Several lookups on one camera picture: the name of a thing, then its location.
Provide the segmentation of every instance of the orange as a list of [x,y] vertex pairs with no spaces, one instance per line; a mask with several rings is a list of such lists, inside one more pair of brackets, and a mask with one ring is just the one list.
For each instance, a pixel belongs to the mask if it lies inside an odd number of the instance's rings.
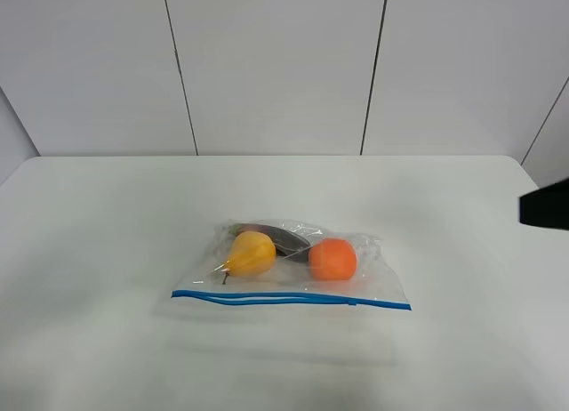
[[357,268],[356,252],[344,239],[324,239],[312,246],[309,262],[315,280],[348,280]]

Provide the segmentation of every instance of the white table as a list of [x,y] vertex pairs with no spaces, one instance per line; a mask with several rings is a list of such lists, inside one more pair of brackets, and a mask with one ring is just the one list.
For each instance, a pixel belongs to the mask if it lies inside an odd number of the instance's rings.
[[[0,409],[561,410],[569,233],[507,157],[45,157],[0,187]],[[413,311],[173,301],[214,223],[384,238]]]

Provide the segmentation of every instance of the black object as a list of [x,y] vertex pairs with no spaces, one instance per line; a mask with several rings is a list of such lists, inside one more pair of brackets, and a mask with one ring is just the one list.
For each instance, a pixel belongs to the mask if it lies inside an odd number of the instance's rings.
[[569,230],[569,178],[522,196],[519,199],[519,222]]
[[292,231],[264,224],[234,224],[229,228],[235,236],[244,231],[264,233],[275,244],[276,252],[293,262],[309,262],[310,242]]

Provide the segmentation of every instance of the clear plastic bag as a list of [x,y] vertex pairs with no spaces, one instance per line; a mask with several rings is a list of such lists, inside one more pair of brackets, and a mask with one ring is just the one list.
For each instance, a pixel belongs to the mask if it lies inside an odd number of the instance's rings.
[[[268,233],[276,245],[277,258],[269,270],[260,274],[228,276],[231,270],[227,270],[225,263],[231,247],[239,233],[246,230]],[[282,230],[293,234],[292,246],[288,240],[290,235]],[[349,280],[314,279],[309,252],[327,238],[344,239],[351,244],[357,257],[357,268]],[[197,274],[189,273],[178,284],[172,297],[191,297],[226,305],[367,304],[411,309],[397,274],[381,256],[380,240],[370,235],[333,233],[292,220],[246,224],[229,221],[215,229],[214,239],[200,266]]]

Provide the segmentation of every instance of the pear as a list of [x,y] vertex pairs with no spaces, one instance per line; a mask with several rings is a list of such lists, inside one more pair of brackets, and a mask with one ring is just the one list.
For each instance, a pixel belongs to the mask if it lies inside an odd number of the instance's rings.
[[221,265],[227,276],[255,276],[273,267],[276,248],[269,236],[259,231],[241,233],[229,251],[228,259]]

